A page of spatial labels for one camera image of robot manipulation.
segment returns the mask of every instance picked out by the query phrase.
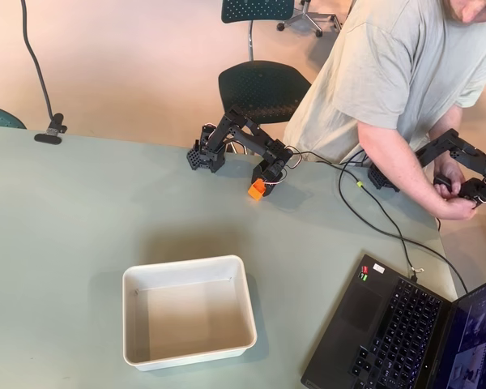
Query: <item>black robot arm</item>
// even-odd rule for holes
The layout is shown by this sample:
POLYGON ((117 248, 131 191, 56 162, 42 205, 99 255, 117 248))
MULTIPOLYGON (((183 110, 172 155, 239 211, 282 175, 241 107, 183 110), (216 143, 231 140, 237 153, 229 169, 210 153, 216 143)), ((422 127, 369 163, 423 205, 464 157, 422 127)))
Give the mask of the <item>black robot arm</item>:
POLYGON ((191 168, 204 168, 216 173, 225 163, 225 146, 233 141, 262 156, 263 161, 252 173, 252 183, 261 179, 265 185, 262 195, 268 196, 283 178, 284 166, 292 158, 293 152, 280 140, 273 140, 237 107, 226 112, 217 127, 203 126, 200 139, 187 153, 191 168), (245 127, 250 129, 250 134, 243 130, 245 127))
MULTIPOLYGON (((458 132, 451 129, 420 148, 416 152, 416 157, 421 166, 425 167, 444 152, 450 152, 450 156, 458 163, 484 178, 483 180, 471 178, 463 183, 459 197, 474 200, 477 205, 486 203, 486 154, 459 138, 458 132)), ((375 165, 369 170, 369 178, 378 189, 386 186, 398 190, 375 165)), ((450 180, 443 175, 437 175, 434 184, 446 185, 450 191, 452 188, 450 180)))

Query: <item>black clamp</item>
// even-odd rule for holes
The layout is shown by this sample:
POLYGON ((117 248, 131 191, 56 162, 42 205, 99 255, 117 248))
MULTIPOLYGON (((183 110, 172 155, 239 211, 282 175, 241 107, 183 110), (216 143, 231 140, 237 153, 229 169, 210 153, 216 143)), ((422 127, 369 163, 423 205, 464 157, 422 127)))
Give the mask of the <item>black clamp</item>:
POLYGON ((63 126, 63 115, 62 113, 56 113, 50 121, 47 131, 44 134, 34 135, 34 140, 48 144, 60 144, 62 139, 58 135, 65 133, 66 126, 63 126))

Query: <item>person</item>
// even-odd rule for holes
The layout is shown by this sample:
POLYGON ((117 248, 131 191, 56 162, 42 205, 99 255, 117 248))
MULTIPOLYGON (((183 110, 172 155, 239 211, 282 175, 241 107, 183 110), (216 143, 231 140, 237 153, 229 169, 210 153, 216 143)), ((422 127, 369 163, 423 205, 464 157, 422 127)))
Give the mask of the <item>person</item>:
POLYGON ((284 142, 333 162, 360 149, 435 217, 467 220, 475 203, 445 153, 433 186, 413 149, 450 128, 486 84, 486 0, 358 0, 331 54, 288 123, 284 142))

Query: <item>table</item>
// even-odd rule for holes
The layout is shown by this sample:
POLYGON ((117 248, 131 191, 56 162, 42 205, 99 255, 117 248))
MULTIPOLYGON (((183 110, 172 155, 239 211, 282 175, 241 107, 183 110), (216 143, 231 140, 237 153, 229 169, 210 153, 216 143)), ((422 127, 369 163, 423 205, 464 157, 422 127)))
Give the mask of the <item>table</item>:
MULTIPOLYGON (((246 191, 257 158, 228 156, 214 175, 192 171, 185 153, 73 135, 53 146, 0 128, 0 389, 301 388, 362 255, 407 273, 401 244, 345 208, 329 166, 301 163, 255 202, 246 191), (238 358, 167 370, 127 365, 122 273, 222 254, 245 262, 257 344, 238 358)), ((351 178, 343 191, 394 231, 351 178)), ((374 193, 404 235, 443 252, 430 215, 402 194, 374 193)), ((409 254, 426 270, 422 285, 456 298, 441 260, 413 246, 409 254)))

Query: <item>laptop keyboard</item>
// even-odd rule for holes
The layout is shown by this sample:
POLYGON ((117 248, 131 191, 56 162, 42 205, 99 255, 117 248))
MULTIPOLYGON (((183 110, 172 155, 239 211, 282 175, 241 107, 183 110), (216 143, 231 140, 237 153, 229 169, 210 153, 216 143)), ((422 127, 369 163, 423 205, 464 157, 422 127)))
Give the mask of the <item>laptop keyboard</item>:
POLYGON ((377 334, 360 347, 354 389, 413 389, 441 301, 399 280, 377 334))

